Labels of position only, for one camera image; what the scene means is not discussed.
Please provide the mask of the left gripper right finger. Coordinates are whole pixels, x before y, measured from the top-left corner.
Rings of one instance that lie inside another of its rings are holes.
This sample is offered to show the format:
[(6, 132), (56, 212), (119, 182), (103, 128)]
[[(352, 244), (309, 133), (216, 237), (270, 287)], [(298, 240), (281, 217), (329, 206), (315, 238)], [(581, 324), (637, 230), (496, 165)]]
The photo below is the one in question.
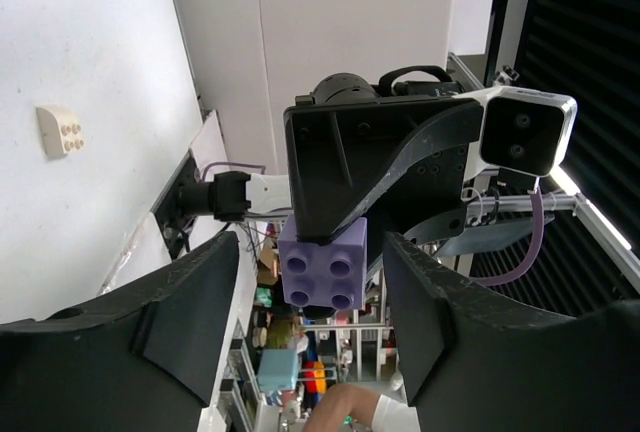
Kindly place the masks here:
[(451, 271), (397, 233), (384, 271), (409, 404), (424, 431), (635, 431), (639, 305), (574, 318)]

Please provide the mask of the person forearm in background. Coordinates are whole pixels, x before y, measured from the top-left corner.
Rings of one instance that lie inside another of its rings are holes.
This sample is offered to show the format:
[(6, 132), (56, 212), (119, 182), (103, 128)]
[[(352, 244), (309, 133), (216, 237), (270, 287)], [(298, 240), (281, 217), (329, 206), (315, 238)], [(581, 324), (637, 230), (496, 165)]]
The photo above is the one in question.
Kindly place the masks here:
[(347, 417), (371, 431), (420, 431), (414, 407), (350, 383), (339, 383), (327, 390), (303, 431), (339, 431)]

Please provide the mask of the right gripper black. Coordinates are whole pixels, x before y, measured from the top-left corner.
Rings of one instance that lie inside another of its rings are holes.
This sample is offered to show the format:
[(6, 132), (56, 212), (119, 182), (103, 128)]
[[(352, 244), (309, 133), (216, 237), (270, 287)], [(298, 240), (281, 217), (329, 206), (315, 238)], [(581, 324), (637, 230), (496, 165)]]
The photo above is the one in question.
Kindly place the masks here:
[(372, 85), (352, 73), (322, 80), (284, 112), (297, 238), (327, 245), (364, 216), (418, 162), (478, 140), (473, 98), (404, 93), (391, 71)]

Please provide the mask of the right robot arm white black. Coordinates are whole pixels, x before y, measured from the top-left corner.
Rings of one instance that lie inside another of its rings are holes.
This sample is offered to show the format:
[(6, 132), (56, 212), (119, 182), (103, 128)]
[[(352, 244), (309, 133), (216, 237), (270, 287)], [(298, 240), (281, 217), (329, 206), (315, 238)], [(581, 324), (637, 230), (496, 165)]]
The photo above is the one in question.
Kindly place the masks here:
[(298, 240), (321, 246), (364, 218), (376, 258), (386, 234), (458, 209), (484, 108), (473, 98), (396, 95), (394, 77), (326, 77), (284, 112), (285, 175), (229, 171), (185, 185), (181, 215), (240, 223), (290, 213)]

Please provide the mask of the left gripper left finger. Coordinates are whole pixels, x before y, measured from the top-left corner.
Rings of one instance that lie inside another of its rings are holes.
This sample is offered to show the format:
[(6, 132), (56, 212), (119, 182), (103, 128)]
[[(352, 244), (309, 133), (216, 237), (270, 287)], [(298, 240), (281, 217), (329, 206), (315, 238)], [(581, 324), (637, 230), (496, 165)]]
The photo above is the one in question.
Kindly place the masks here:
[(45, 320), (1, 328), (5, 431), (194, 431), (211, 402), (239, 264), (226, 231)]

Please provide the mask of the cream lego brick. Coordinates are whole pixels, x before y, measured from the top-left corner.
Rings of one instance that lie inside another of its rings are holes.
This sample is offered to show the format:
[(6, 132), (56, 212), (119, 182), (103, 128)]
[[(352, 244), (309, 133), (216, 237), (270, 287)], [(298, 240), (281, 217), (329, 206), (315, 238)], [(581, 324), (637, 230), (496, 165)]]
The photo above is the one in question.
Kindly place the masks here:
[(49, 159), (61, 159), (84, 148), (82, 126), (70, 109), (54, 105), (38, 106), (36, 114), (43, 148)]

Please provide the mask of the purple square lego brick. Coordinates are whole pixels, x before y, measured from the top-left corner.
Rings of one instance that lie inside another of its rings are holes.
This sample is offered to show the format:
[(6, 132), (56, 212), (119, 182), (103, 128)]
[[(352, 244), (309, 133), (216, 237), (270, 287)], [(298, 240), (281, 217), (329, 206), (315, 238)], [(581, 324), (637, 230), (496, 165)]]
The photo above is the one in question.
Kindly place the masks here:
[(361, 217), (327, 245), (300, 242), (295, 219), (278, 238), (284, 299), (297, 307), (359, 310), (365, 302), (367, 219)]

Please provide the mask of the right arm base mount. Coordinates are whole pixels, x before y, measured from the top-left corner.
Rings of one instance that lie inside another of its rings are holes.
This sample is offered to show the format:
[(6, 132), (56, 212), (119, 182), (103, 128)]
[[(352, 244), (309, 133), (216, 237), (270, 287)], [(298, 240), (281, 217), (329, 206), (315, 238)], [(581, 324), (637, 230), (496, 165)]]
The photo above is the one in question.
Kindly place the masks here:
[(182, 214), (179, 206), (181, 189), (199, 181), (200, 171), (192, 153), (188, 152), (151, 209), (172, 260), (190, 248), (188, 237), (195, 221)]

